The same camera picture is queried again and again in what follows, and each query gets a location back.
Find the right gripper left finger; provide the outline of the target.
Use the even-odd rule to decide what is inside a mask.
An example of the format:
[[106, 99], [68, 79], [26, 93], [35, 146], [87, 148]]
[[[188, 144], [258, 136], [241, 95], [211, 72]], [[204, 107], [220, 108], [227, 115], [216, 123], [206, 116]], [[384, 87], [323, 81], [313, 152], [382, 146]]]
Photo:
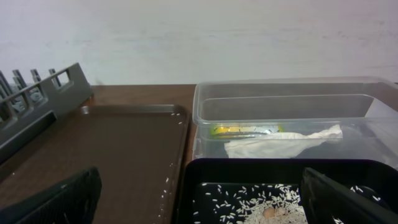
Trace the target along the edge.
[[89, 167], [39, 193], [1, 209], [1, 223], [93, 222], [102, 181]]

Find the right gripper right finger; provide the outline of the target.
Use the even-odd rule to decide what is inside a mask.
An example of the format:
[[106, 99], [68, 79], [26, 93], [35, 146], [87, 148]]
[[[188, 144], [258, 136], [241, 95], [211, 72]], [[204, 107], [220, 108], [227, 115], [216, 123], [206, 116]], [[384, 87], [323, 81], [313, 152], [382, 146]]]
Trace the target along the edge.
[[300, 197], [308, 223], [397, 223], [397, 214], [354, 193], [315, 169], [302, 173]]

